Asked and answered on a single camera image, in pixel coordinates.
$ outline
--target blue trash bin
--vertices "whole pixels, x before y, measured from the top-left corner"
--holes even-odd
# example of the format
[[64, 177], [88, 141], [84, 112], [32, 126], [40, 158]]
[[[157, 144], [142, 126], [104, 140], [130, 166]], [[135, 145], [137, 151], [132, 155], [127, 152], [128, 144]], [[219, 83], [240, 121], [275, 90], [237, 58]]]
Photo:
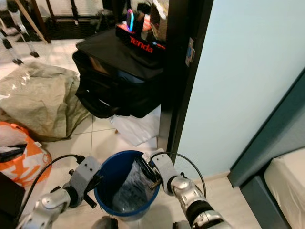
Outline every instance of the blue trash bin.
[[94, 189], [94, 195], [101, 208], [108, 214], [118, 216], [122, 220], [137, 220], [148, 211], [157, 197], [160, 186], [156, 188], [153, 197], [144, 206], [135, 211], [121, 213], [111, 208], [113, 196], [125, 182], [135, 158], [142, 155], [142, 152], [135, 150], [122, 151], [111, 156], [102, 164], [98, 174], [103, 178]]

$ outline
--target black duffel bag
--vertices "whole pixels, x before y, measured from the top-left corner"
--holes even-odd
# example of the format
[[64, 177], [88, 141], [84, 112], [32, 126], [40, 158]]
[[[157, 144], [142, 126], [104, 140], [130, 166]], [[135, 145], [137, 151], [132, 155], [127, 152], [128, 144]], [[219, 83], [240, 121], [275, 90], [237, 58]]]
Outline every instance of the black duffel bag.
[[123, 77], [94, 70], [89, 57], [81, 51], [75, 52], [73, 59], [81, 74], [76, 96], [94, 116], [143, 118], [161, 103], [161, 75], [147, 82], [132, 83]]

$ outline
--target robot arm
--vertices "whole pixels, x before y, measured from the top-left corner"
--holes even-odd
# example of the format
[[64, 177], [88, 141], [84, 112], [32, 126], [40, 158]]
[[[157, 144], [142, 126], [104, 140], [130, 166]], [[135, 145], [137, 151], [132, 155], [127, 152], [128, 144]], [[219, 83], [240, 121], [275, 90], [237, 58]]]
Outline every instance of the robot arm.
[[[214, 211], [196, 184], [182, 177], [175, 170], [167, 154], [152, 157], [153, 167], [158, 170], [166, 194], [175, 196], [181, 208], [194, 229], [230, 229], [222, 216]], [[54, 220], [68, 207], [79, 206], [84, 199], [92, 208], [96, 203], [87, 193], [100, 181], [97, 176], [100, 163], [92, 156], [85, 158], [75, 171], [70, 170], [71, 180], [63, 188], [57, 187], [36, 202], [35, 208], [17, 228], [49, 229]]]

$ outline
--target orange bag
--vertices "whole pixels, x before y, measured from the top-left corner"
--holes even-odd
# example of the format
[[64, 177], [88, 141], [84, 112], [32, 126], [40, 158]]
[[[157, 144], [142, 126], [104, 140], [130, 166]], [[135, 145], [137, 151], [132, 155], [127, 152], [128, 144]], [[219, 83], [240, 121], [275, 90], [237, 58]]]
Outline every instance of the orange bag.
[[[27, 187], [33, 183], [39, 172], [51, 162], [51, 156], [49, 153], [40, 148], [40, 144], [38, 142], [34, 142], [33, 139], [29, 137], [29, 133], [25, 128], [16, 124], [0, 122], [0, 128], [2, 127], [3, 129], [3, 126], [5, 126], [5, 129], [8, 129], [7, 126], [9, 126], [14, 131], [19, 131], [22, 134], [25, 134], [24, 141], [26, 142], [27, 146], [21, 156], [8, 162], [0, 163], [0, 172], [9, 177], [18, 185]], [[48, 178], [50, 172], [51, 166], [46, 169], [38, 182]]]

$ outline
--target door frame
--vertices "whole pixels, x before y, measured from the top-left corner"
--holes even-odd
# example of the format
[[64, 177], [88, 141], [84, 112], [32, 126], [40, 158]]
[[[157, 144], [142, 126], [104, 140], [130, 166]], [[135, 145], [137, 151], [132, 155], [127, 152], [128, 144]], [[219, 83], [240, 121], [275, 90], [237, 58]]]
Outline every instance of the door frame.
[[[158, 148], [178, 152], [183, 125], [214, 0], [169, 0], [165, 82], [161, 105]], [[189, 39], [195, 56], [185, 64]]]

